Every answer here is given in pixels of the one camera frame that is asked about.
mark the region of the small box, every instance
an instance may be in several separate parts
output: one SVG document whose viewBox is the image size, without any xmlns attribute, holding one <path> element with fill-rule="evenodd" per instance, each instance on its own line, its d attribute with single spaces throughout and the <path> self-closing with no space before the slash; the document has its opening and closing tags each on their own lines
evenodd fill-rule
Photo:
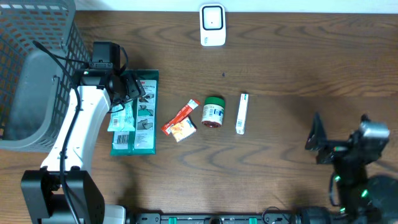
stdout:
<svg viewBox="0 0 398 224">
<path fill-rule="evenodd" d="M 238 118 L 236 119 L 236 133 L 244 134 L 244 127 L 246 125 L 246 114 L 248 113 L 249 95 L 241 94 L 241 101 L 239 103 Z"/>
<path fill-rule="evenodd" d="M 172 126 L 170 130 L 177 142 L 180 142 L 197 131 L 189 117 L 186 117 L 181 122 Z"/>
</svg>

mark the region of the green lid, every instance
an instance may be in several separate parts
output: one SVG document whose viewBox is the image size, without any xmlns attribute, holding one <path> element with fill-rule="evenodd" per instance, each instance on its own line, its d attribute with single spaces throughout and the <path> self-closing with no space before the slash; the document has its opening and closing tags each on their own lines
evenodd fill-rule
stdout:
<svg viewBox="0 0 398 224">
<path fill-rule="evenodd" d="M 223 99 L 215 97 L 215 96 L 206 98 L 205 105 L 207 105 L 207 104 L 216 104 L 216 105 L 222 106 L 223 108 L 225 107 L 225 101 Z"/>
</svg>

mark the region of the product packaging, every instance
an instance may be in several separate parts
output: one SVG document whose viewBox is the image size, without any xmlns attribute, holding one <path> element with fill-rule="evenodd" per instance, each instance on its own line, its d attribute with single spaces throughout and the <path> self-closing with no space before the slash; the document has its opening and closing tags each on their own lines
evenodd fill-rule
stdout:
<svg viewBox="0 0 398 224">
<path fill-rule="evenodd" d="M 178 122 L 176 125 L 172 126 L 170 130 L 177 142 L 180 142 L 197 131 L 189 117 L 186 117 L 181 122 Z"/>
<path fill-rule="evenodd" d="M 112 108 L 111 121 L 108 131 L 135 131 L 134 117 L 132 115 L 132 101 L 124 105 L 117 105 Z"/>
<path fill-rule="evenodd" d="M 206 98 L 201 123 L 209 128 L 221 127 L 223 125 L 224 107 L 224 99 L 215 96 Z"/>
<path fill-rule="evenodd" d="M 246 126 L 246 115 L 248 113 L 249 95 L 241 94 L 241 101 L 239 103 L 238 117 L 236 118 L 236 133 L 244 134 Z"/>
<path fill-rule="evenodd" d="M 190 100 L 167 124 L 162 126 L 162 131 L 169 135 L 171 133 L 170 128 L 176 125 L 178 122 L 182 121 L 182 119 L 186 118 L 197 106 L 200 105 L 200 102 L 197 100 Z"/>
<path fill-rule="evenodd" d="M 116 131 L 111 156 L 155 154 L 158 70 L 127 70 L 140 79 L 145 95 L 132 102 L 135 131 Z"/>
</svg>

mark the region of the barcode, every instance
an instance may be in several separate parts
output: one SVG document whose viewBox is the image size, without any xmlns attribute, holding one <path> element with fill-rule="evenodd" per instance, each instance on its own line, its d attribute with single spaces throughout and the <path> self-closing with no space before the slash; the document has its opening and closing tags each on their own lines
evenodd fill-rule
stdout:
<svg viewBox="0 0 398 224">
<path fill-rule="evenodd" d="M 112 124 L 112 126 L 114 126 L 114 127 L 119 127 L 119 119 L 114 118 L 114 119 L 113 119 L 113 124 Z"/>
<path fill-rule="evenodd" d="M 127 144 L 129 142 L 129 135 L 128 134 L 122 134 L 118 136 L 118 140 L 116 141 L 116 144 Z"/>
</svg>

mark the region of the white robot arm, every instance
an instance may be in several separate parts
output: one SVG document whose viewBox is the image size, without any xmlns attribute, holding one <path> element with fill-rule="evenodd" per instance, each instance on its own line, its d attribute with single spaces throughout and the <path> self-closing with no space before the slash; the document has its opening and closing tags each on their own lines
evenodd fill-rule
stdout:
<svg viewBox="0 0 398 224">
<path fill-rule="evenodd" d="M 51 54 L 38 42 L 34 44 L 62 67 L 56 59 L 61 57 Z M 115 105 L 145 95 L 134 75 L 121 76 L 127 62 L 120 68 L 120 50 L 127 60 L 119 45 L 95 42 L 92 62 L 83 62 L 88 66 L 70 77 L 73 91 L 58 138 L 40 170 L 25 171 L 21 181 L 33 224 L 131 222 L 124 207 L 104 204 L 90 177 L 95 142 L 106 113 Z M 61 186 L 64 195 L 52 193 Z"/>
</svg>

